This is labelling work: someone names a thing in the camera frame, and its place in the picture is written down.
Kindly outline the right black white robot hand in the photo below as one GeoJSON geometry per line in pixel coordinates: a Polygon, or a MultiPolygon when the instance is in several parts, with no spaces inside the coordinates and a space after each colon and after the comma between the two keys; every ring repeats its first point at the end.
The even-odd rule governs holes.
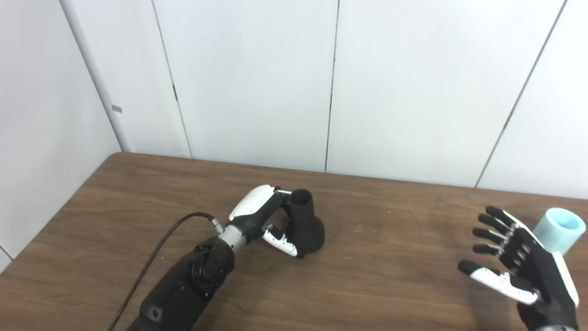
{"type": "Polygon", "coordinates": [[[513,299],[530,331],[577,331],[579,293],[561,253],[550,253],[529,228],[503,209],[488,205],[479,214],[485,228],[475,237],[489,244],[474,245],[477,254],[496,257],[506,272],[461,260],[458,270],[471,279],[513,299]]]}

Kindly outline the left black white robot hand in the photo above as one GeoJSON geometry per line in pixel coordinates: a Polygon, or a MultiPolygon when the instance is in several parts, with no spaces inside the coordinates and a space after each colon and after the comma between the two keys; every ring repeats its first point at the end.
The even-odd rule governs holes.
{"type": "Polygon", "coordinates": [[[284,210],[287,216],[292,216],[291,196],[292,191],[267,184],[252,189],[229,214],[225,230],[220,237],[234,252],[254,240],[263,240],[289,256],[304,258],[306,254],[292,242],[291,238],[288,238],[284,231],[273,224],[266,224],[279,209],[284,210]]]}

